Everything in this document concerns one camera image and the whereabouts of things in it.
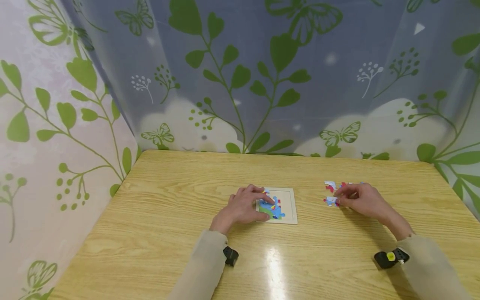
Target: wall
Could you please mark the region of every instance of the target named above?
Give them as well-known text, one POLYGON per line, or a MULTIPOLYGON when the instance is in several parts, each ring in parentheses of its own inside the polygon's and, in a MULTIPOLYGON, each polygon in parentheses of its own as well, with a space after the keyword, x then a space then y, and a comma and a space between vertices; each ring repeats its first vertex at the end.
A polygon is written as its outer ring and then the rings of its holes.
POLYGON ((478 0, 63 4, 143 148, 422 160, 479 217, 478 0))
POLYGON ((0 298, 46 299, 139 152, 60 7, 2 1, 0 28, 0 298))

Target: wooden table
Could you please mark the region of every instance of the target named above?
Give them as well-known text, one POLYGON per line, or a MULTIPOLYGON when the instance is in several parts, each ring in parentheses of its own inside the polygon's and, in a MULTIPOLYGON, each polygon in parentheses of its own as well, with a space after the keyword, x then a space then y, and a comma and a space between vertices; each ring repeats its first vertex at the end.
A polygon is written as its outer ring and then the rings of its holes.
POLYGON ((236 226, 240 253, 214 299, 416 299, 401 270, 371 260, 392 250, 376 221, 328 207, 324 180, 376 186, 417 234, 434 238, 480 299, 480 224, 422 162, 145 151, 50 299, 164 299, 200 232, 240 186, 291 187, 298 225, 236 226))

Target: wrist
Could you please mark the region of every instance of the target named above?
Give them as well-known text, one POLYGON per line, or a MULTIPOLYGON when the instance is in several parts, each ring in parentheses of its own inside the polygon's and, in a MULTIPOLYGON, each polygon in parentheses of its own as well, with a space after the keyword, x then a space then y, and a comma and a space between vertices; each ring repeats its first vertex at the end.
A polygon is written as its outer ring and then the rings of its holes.
POLYGON ((213 218, 212 224, 210 225, 210 231, 218 231, 223 235, 227 235, 230 231, 230 228, 233 225, 232 217, 227 210, 222 209, 218 214, 213 218))
POLYGON ((410 223, 408 223, 408 221, 397 212, 389 216, 385 222, 382 222, 382 224, 390 230, 396 240, 404 240, 411 234, 415 233, 410 226, 410 223))

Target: beige sleeve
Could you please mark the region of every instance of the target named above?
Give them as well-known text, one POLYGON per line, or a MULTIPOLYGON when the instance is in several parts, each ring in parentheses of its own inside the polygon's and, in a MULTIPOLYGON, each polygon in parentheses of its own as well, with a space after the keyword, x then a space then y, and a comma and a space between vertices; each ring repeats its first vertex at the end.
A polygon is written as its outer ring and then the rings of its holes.
POLYGON ((471 299, 448 258, 432 239, 412 235, 397 246, 410 256, 402 269, 421 300, 471 299))
POLYGON ((167 300, 210 300, 223 273, 227 237, 204 230, 167 300))

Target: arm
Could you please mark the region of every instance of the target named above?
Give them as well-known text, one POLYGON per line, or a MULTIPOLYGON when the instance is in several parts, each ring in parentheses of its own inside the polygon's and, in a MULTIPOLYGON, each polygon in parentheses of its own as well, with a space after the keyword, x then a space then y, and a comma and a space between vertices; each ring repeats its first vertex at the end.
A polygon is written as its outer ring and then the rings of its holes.
POLYGON ((167 300, 211 299, 225 266, 223 249, 226 246, 225 235, 204 230, 167 300))
POLYGON ((415 235, 412 227, 369 184, 349 184, 336 191, 337 202, 377 219, 395 236, 397 247, 410 259, 402 270, 422 300, 469 300, 448 258, 431 239, 415 235))
POLYGON ((167 300, 210 300, 225 266, 223 249, 227 246, 227 234, 235 223, 267 221, 270 217, 255 211, 252 203, 257 199, 274 204, 262 193, 263 188, 249 185, 231 195, 225 206, 212 220, 209 230, 204 230, 193 248, 185 270, 175 284, 167 300))

